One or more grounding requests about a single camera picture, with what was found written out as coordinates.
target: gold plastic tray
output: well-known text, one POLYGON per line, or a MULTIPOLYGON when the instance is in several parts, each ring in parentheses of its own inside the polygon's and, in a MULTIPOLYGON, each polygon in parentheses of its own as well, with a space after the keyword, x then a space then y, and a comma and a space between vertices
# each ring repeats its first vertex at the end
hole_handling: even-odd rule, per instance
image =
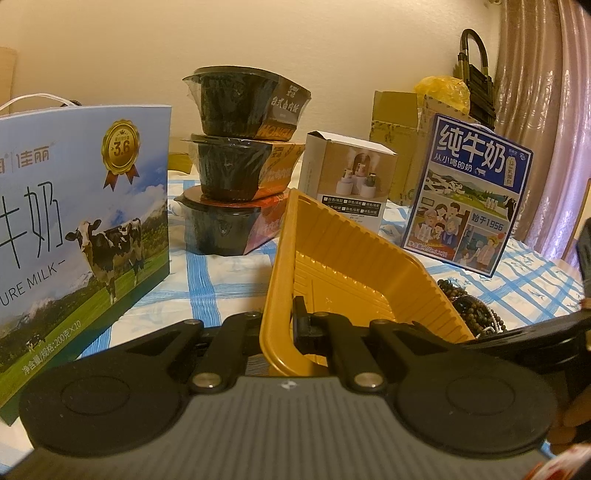
POLYGON ((400 247, 295 189, 283 221, 260 335, 273 374, 327 374, 323 359, 293 344, 295 296, 309 312, 340 313, 358 326, 414 320, 449 342, 474 338, 423 265, 400 247))

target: round suction pad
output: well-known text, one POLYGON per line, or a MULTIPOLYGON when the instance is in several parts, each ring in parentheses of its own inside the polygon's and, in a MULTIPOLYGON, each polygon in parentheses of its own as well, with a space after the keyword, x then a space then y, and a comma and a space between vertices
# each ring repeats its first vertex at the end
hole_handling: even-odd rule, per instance
POLYGON ((416 357, 397 410, 427 443, 462 456, 495 458, 539 446, 556 414, 554 393, 535 373, 466 351, 416 357))
POLYGON ((34 446, 68 456, 113 455, 149 442, 174 424, 181 392, 154 358, 110 354, 33 378, 20 402, 34 446))

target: table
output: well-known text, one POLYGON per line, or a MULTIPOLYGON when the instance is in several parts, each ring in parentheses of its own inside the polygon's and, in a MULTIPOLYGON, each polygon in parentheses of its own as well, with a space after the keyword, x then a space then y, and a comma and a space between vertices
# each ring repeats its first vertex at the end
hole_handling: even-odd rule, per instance
MULTIPOLYGON (((299 168, 290 184, 296 187, 299 168)), ((170 276, 110 329, 82 356, 119 345, 187 318, 206 326, 220 325, 234 313, 262 309, 277 251, 275 239, 243 257, 199 256, 184 249, 184 220, 174 201, 184 189, 199 183, 190 176, 170 173, 168 218, 170 276)), ((400 244, 408 209, 388 202, 379 232, 400 244)), ((449 279, 487 303, 508 329, 566 315, 579 309, 583 287, 549 260, 514 239, 509 239, 492 278, 463 271, 421 255, 416 257, 436 279, 449 279)), ((0 423, 0 473, 16 464, 31 449, 19 420, 8 427, 0 423)))

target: bowl lid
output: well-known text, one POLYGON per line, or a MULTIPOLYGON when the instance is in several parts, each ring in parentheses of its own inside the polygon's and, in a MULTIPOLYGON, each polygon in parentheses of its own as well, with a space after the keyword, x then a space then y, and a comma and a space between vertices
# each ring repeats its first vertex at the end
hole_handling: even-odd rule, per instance
POLYGON ((196 185, 183 192, 182 195, 175 198, 188 208, 199 210, 200 212, 225 211, 226 213, 255 213, 263 208, 273 207, 282 202, 288 194, 289 189, 282 193, 265 197, 263 199, 253 200, 252 202, 218 202, 208 198, 201 190, 201 185, 196 185))
POLYGON ((208 74, 208 73, 243 73, 248 75, 257 75, 259 77, 264 77, 269 80, 274 80, 276 82, 279 81, 281 75, 273 72, 269 72, 267 70, 256 69, 253 67, 239 67, 234 65, 216 65, 211 67, 201 67, 193 72, 192 75, 189 75, 187 78, 183 80, 190 79, 192 77, 196 77, 198 79, 201 75, 208 74))
POLYGON ((226 147, 257 147, 266 148, 270 143, 265 141, 247 140, 245 138, 233 138, 233 137, 214 137, 212 135, 198 135, 191 134, 190 140, 193 143, 202 143, 208 145, 223 145, 226 147))

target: gray plastic base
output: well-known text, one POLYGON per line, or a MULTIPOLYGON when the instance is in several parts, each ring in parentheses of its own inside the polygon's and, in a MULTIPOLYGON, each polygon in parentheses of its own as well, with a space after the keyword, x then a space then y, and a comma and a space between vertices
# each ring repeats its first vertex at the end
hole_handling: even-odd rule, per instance
POLYGON ((200 395, 172 429, 127 453, 79 459, 36 449, 8 480, 522 480, 538 451, 503 460, 441 452, 378 397, 337 378, 242 377, 200 395))

